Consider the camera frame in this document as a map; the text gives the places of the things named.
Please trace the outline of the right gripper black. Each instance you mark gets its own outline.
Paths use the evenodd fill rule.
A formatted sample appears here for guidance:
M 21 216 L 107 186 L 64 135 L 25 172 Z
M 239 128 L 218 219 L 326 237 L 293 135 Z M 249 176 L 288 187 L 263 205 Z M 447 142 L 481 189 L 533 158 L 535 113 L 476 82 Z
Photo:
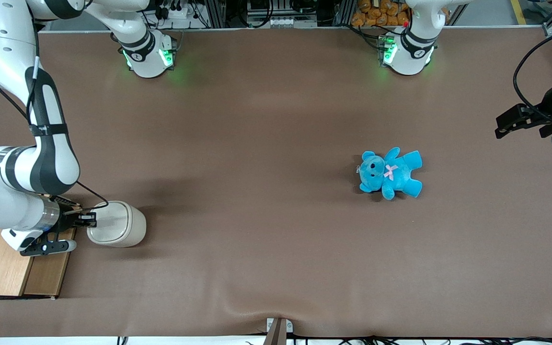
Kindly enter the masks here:
M 59 217 L 57 222 L 46 231 L 46 238 L 50 238 L 53 234 L 53 239 L 59 237 L 59 233 L 74 227 L 78 228 L 95 228 L 97 225 L 96 213 L 79 213 L 81 205 L 70 200 L 54 200 L 59 206 Z

